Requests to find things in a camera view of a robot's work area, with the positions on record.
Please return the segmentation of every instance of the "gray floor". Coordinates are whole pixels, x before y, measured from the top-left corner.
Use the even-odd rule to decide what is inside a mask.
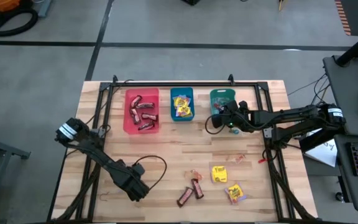
[[[55,0],[32,30],[0,40],[95,42],[108,0]],[[349,46],[358,37],[341,27],[334,0],[115,0],[104,42]],[[19,16],[7,27],[26,19]],[[74,116],[93,47],[0,46],[0,141],[32,151],[13,159],[0,189],[0,219],[46,219],[64,148],[54,131]],[[323,57],[342,52],[284,50],[102,48],[92,80],[282,79],[287,92],[317,80]],[[309,86],[289,97],[308,104]],[[333,102],[331,92],[325,98]],[[351,204],[334,199],[336,179],[310,177],[319,217],[357,222]]]

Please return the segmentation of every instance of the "wooden table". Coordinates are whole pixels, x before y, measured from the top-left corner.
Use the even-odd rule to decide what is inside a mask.
[[[99,84],[100,82],[84,83],[77,118],[87,121],[94,114]],[[268,85],[274,111],[289,109],[284,82],[268,81]],[[258,163],[264,150],[262,134],[240,132],[235,135],[225,128],[223,132],[213,136],[204,129],[204,122],[211,114],[209,93],[213,88],[193,88],[195,118],[190,123],[172,121],[170,88],[159,88],[160,130],[157,134],[144,135],[128,135],[122,128],[127,89],[129,88],[123,87],[113,96],[109,119],[112,129],[107,134],[105,152],[115,160],[123,159],[127,165],[142,156],[158,155],[167,161],[168,169],[162,181],[140,202],[131,202],[126,193],[113,184],[109,174],[102,170],[94,222],[277,221],[267,163]],[[232,89],[236,91],[237,102],[245,100],[250,110],[257,109],[253,88]],[[245,154],[246,159],[236,164],[234,159],[239,154]],[[317,217],[301,151],[288,147],[283,150],[283,157],[291,190],[307,211]],[[61,215],[78,193],[84,163],[85,155],[80,152],[75,152],[66,159],[52,218]],[[164,165],[154,158],[144,159],[141,164],[146,170],[142,180],[151,186],[161,176]],[[213,184],[210,180],[209,168],[217,165],[226,166],[229,181],[225,184]],[[185,187],[191,187],[190,179],[185,173],[192,169],[204,176],[200,185],[205,196],[201,200],[192,197],[184,207],[178,208],[176,200]],[[247,199],[238,205],[231,205],[224,188],[236,182],[241,184]],[[286,214],[285,197],[281,191],[280,193]]]

